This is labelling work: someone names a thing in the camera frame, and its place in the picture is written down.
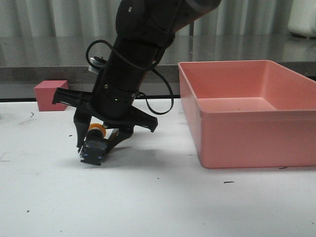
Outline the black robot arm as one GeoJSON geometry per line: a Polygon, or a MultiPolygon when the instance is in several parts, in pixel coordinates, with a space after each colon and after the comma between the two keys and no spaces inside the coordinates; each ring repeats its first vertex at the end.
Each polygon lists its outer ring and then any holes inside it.
{"type": "Polygon", "coordinates": [[[217,8],[217,0],[123,0],[117,38],[91,92],[58,88],[53,103],[76,109],[74,124],[81,161],[100,165],[135,126],[154,131],[157,113],[133,107],[148,71],[154,71],[178,30],[217,8]]]}

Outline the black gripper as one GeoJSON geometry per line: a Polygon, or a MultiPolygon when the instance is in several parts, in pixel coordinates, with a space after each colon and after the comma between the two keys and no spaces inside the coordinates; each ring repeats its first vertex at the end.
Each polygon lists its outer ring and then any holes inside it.
{"type": "Polygon", "coordinates": [[[57,88],[53,104],[62,103],[76,108],[74,125],[77,132],[77,148],[80,152],[90,126],[95,117],[113,128],[109,138],[104,138],[106,148],[102,160],[120,142],[130,138],[135,125],[154,132],[158,119],[132,106],[140,84],[127,86],[124,83],[114,85],[108,81],[95,84],[92,92],[57,88]]]}

